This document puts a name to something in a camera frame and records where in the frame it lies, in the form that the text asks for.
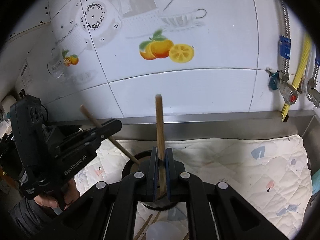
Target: tile grout line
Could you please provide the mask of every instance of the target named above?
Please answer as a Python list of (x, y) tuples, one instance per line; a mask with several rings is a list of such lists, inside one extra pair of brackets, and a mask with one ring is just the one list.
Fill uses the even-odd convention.
[(50, 13), (50, 7), (49, 7), (49, 0), (47, 0), (47, 4), (48, 4), (48, 11), (49, 11), (49, 18), (50, 18), (50, 22), (51, 22), (51, 13)]
[[(84, 9), (83, 9), (83, 6), (82, 6), (82, 0), (80, 0), (80, 4), (81, 4), (81, 9), (82, 9), (83, 17), (84, 17), (85, 23), (86, 23), (87, 28), (88, 28), (87, 19), (86, 19), (85, 15), (84, 15)], [(106, 75), (106, 73), (105, 73), (104, 70), (103, 70), (103, 67), (102, 67), (102, 64), (101, 64), (101, 62), (100, 62), (100, 58), (99, 58), (99, 56), (98, 56), (98, 53), (97, 53), (96, 47), (95, 47), (95, 45), (94, 45), (94, 42), (93, 42), (91, 33), (90, 33), (90, 31), (89, 31), (89, 28), (88, 28), (88, 32), (89, 32), (89, 35), (90, 35), (90, 39), (91, 39), (92, 45), (93, 45), (93, 47), (94, 47), (94, 51), (95, 51), (95, 53), (96, 53), (96, 55), (97, 55), (97, 58), (98, 58), (98, 61), (99, 61), (101, 70), (102, 70), (102, 72), (103, 72), (103, 74), (104, 74), (104, 76), (105, 76), (105, 78), (106, 78), (106, 80), (107, 80), (107, 84), (108, 84), (108, 86), (109, 86), (109, 88), (110, 88), (110, 90), (111, 90), (111, 93), (112, 93), (112, 95), (113, 95), (113, 97), (114, 97), (114, 99), (115, 99), (115, 101), (116, 101), (116, 103), (117, 103), (117, 105), (118, 105), (118, 107), (119, 107), (119, 110), (120, 110), (122, 116), (125, 117), (124, 114), (123, 114), (123, 112), (122, 112), (121, 107), (119, 106), (119, 103), (118, 103), (118, 101), (117, 101), (117, 99), (116, 99), (116, 96), (115, 96), (115, 94), (113, 93), (113, 91), (112, 91), (112, 89), (111, 89), (111, 86), (110, 86), (110, 84), (109, 84), (107, 75)]]
[(255, 78), (254, 78), (254, 84), (253, 84), (252, 97), (251, 97), (251, 102), (250, 102), (250, 105), (249, 105), (249, 110), (248, 110), (248, 112), (250, 112), (250, 108), (251, 108), (252, 101), (253, 101), (254, 89), (255, 89), (255, 86), (256, 86), (257, 74), (258, 74), (258, 63), (259, 63), (259, 24), (258, 24), (258, 14), (257, 14), (257, 7), (256, 7), (256, 2), (255, 2), (255, 0), (253, 0), (253, 5), (254, 5), (254, 11), (255, 11), (255, 13), (256, 13), (256, 20), (257, 20), (257, 33), (258, 33), (258, 56), (257, 56), (257, 69), (256, 69), (256, 76), (255, 76)]
[[(83, 90), (81, 90), (81, 91), (85, 91), (85, 90), (88, 90), (88, 89), (91, 89), (91, 88), (95, 88), (95, 87), (98, 87), (98, 86), (102, 86), (102, 85), (106, 85), (106, 84), (108, 84), (109, 87), (110, 87), (110, 84), (113, 83), (113, 82), (124, 81), (124, 80), (131, 79), (131, 78), (149, 76), (149, 75), (154, 75), (154, 74), (164, 74), (164, 73), (171, 73), (171, 72), (178, 72), (178, 71), (186, 71), (186, 70), (187, 70), (187, 71), (188, 71), (188, 70), (192, 71), (192, 70), (202, 70), (202, 69), (242, 69), (242, 70), (254, 70), (254, 69), (252, 69), (252, 68), (191, 68), (191, 69), (170, 70), (170, 71), (157, 72), (157, 73), (149, 73), (149, 74), (138, 75), (138, 76), (134, 76), (134, 77), (128, 77), (128, 78), (113, 80), (113, 81), (110, 81), (110, 82), (107, 82), (107, 83), (102, 83), (102, 84), (99, 84), (99, 85), (95, 85), (95, 86), (93, 86), (93, 87), (89, 87), (89, 88), (83, 89)], [(71, 94), (66, 95), (66, 96), (64, 96), (64, 97), (68, 97), (68, 96), (74, 95), (74, 94), (79, 93), (79, 92), (81, 92), (81, 91), (71, 93)], [(55, 99), (55, 100), (53, 100), (53, 101), (50, 101), (50, 102), (48, 102), (48, 103), (46, 103), (46, 104), (50, 104), (50, 103), (52, 103), (52, 102), (54, 102), (54, 101), (56, 101), (56, 100), (59, 100), (59, 99), (61, 99), (61, 98), (64, 98), (64, 97), (57, 98), (57, 99)]]
[(127, 77), (127, 78), (121, 78), (121, 79), (116, 79), (116, 80), (110, 81), (110, 83), (116, 82), (116, 81), (127, 80), (127, 79), (131, 79), (131, 78), (136, 78), (136, 77), (154, 75), (154, 74), (164, 74), (164, 73), (170, 73), (170, 72), (202, 70), (202, 69), (235, 69), (235, 70), (236, 70), (236, 69), (242, 69), (242, 70), (255, 70), (255, 69), (253, 69), (253, 68), (237, 68), (237, 67), (199, 67), (199, 68), (185, 68), (185, 69), (174, 69), (174, 70), (167, 70), (167, 71), (160, 71), (160, 72), (142, 74), (142, 75)]
[(68, 3), (70, 3), (70, 2), (71, 2), (71, 0), (69, 0), (64, 6), (62, 6), (61, 9), (52, 17), (52, 19), (55, 18), (55, 17), (58, 15), (58, 13), (59, 13)]

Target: water valve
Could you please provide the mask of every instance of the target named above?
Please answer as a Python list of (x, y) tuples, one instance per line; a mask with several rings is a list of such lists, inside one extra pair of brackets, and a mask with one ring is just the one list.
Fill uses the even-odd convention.
[(312, 100), (312, 103), (315, 105), (315, 107), (320, 108), (320, 93), (315, 89), (310, 89), (308, 91), (308, 93), (309, 93), (311, 100)]
[(297, 90), (288, 83), (280, 83), (279, 90), (281, 95), (283, 96), (284, 101), (290, 106), (293, 105), (298, 99)]

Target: paper label on wall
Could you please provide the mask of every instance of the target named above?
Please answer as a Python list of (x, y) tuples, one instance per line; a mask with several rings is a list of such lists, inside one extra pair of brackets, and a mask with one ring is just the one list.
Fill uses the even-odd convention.
[(25, 63), (25, 65), (23, 66), (21, 78), (24, 86), (26, 87), (26, 89), (28, 89), (29, 85), (32, 83), (32, 75), (27, 63)]

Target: chopstick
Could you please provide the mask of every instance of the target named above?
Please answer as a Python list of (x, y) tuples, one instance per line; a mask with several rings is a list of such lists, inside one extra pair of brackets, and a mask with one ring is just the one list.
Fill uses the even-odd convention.
[(183, 240), (188, 240), (189, 239), (189, 232), (186, 234), (186, 236), (183, 238)]
[[(84, 105), (80, 106), (80, 112), (86, 118), (88, 118), (89, 121), (92, 122), (96, 127), (98, 128), (102, 127), (101, 123), (99, 123), (99, 121), (89, 112), (89, 110)], [(133, 157), (126, 149), (124, 149), (120, 143), (118, 143), (115, 139), (113, 139), (112, 136), (110, 136), (108, 139), (110, 140), (111, 143), (113, 143), (114, 146), (116, 146), (121, 152), (123, 152), (124, 155), (130, 158), (130, 160), (132, 160), (137, 165), (140, 165), (140, 162), (135, 157)]]
[(166, 175), (165, 175), (165, 155), (164, 155), (164, 127), (163, 127), (163, 106), (162, 96), (156, 95), (156, 121), (157, 121), (157, 151), (159, 162), (159, 195), (166, 193)]
[(151, 217), (153, 216), (153, 214), (151, 214), (148, 219), (146, 220), (146, 222), (144, 222), (143, 226), (140, 228), (140, 230), (138, 231), (138, 233), (136, 234), (136, 236), (134, 237), (133, 240), (138, 240), (138, 238), (141, 236), (141, 234), (143, 233), (143, 231), (145, 230), (146, 226), (148, 225)]
[[(153, 223), (157, 222), (160, 213), (161, 213), (161, 212), (158, 211), (158, 214), (156, 215), (156, 217), (155, 217), (154, 220), (152, 221), (151, 225), (152, 225)], [(144, 234), (144, 236), (141, 238), (141, 240), (146, 240), (146, 234)]]

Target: plastic container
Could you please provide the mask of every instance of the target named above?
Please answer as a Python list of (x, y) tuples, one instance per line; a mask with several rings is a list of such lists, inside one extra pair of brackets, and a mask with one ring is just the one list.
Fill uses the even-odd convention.
[(4, 113), (3, 113), (3, 118), (5, 120), (10, 119), (10, 106), (15, 104), (17, 100), (13, 96), (6, 96), (2, 101), (1, 105), (3, 107)]
[(3, 137), (7, 131), (9, 124), (6, 121), (0, 122), (0, 139)]
[(173, 224), (158, 221), (152, 224), (146, 231), (147, 240), (173, 240), (181, 239), (180, 230)]

